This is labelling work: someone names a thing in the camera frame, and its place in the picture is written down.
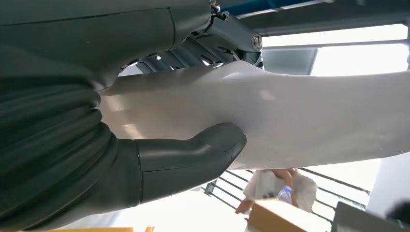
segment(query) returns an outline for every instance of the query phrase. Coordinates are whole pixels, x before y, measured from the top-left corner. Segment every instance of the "robotic hand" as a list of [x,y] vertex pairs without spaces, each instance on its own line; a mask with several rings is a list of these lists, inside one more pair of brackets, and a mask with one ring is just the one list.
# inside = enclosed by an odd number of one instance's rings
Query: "robotic hand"
[[212,31],[211,15],[208,0],[0,0],[0,231],[58,228],[228,168],[247,141],[234,124],[184,141],[118,139],[96,109],[124,65]]

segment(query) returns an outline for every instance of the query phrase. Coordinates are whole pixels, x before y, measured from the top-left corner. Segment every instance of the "screw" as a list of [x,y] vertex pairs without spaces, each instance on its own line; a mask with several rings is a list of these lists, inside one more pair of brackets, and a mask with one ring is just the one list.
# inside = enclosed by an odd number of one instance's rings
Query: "screw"
[[262,37],[260,35],[255,35],[252,40],[252,45],[255,50],[260,50],[262,48]]

